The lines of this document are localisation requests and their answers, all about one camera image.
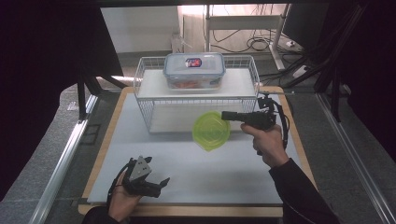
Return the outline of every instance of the container lid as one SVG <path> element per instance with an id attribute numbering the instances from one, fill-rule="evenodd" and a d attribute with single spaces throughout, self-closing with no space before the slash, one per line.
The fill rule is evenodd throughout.
<path id="1" fill-rule="evenodd" d="M 222 77 L 224 73 L 223 56 L 216 52 L 168 54 L 163 68 L 163 74 L 166 77 L 188 75 Z"/>
<path id="2" fill-rule="evenodd" d="M 221 119 L 217 111 L 201 115 L 192 128 L 192 138 L 204 150 L 221 147 L 230 137 L 230 121 Z"/>

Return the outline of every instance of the person's left hand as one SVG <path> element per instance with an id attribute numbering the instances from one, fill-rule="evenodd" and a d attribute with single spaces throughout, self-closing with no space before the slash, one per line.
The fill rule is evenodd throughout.
<path id="1" fill-rule="evenodd" d="M 116 219 L 118 222 L 123 221 L 131 215 L 134 208 L 143 197 L 141 195 L 131 195 L 126 191 L 122 185 L 124 175 L 125 172 L 120 175 L 117 181 L 117 185 L 114 188 L 113 195 L 111 197 L 110 207 L 108 208 L 108 215 Z"/>

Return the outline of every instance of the black sleeve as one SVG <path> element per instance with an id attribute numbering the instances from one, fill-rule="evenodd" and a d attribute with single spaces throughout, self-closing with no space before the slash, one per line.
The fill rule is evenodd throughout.
<path id="1" fill-rule="evenodd" d="M 82 224 L 119 224 L 119 222 L 107 214 L 104 206 L 93 207 L 82 220 Z"/>
<path id="2" fill-rule="evenodd" d="M 340 223 L 309 178 L 290 159 L 270 170 L 287 223 Z"/>

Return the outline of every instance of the human hand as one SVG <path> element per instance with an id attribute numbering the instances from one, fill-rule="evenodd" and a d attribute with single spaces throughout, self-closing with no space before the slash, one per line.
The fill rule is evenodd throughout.
<path id="1" fill-rule="evenodd" d="M 262 153 L 262 160 L 271 168 L 283 165 L 289 160 L 283 148 L 282 132 L 279 125 L 270 130 L 259 130 L 246 123 L 241 124 L 244 133 L 252 135 L 253 148 Z"/>
<path id="2" fill-rule="evenodd" d="M 116 219 L 118 222 L 123 221 L 134 211 L 134 208 L 142 198 L 141 195 L 129 194 L 122 185 L 122 179 L 125 175 L 123 172 L 113 190 L 110 206 L 108 208 L 108 215 Z"/>

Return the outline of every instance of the white desk leg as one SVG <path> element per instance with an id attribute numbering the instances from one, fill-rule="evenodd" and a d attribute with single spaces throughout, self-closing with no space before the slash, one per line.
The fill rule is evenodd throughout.
<path id="1" fill-rule="evenodd" d="M 210 52 L 210 5 L 206 5 L 206 16 L 205 16 L 205 52 Z"/>
<path id="2" fill-rule="evenodd" d="M 285 70 L 285 66 L 282 63 L 282 59 L 279 56 L 279 52 L 277 52 L 277 45 L 279 43 L 280 35 L 282 34 L 283 25 L 285 24 L 285 19 L 289 10 L 289 5 L 290 4 L 286 4 L 285 10 L 283 11 L 282 15 L 280 15 L 279 24 L 276 29 L 274 41 L 271 42 L 270 45 L 268 46 L 269 49 L 271 50 L 278 71 Z"/>

